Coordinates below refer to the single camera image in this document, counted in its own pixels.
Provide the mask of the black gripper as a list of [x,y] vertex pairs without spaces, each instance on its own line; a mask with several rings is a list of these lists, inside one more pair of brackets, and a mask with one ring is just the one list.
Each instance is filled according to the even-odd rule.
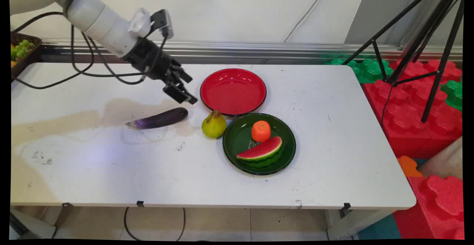
[[194,105],[197,98],[190,94],[183,86],[183,81],[190,83],[193,78],[186,73],[176,60],[163,51],[167,37],[157,46],[154,42],[146,38],[138,39],[135,46],[124,56],[124,60],[129,62],[139,73],[140,79],[136,82],[124,81],[127,85],[136,85],[144,81],[145,78],[152,80],[162,80],[166,86],[163,91],[178,103],[188,102]]

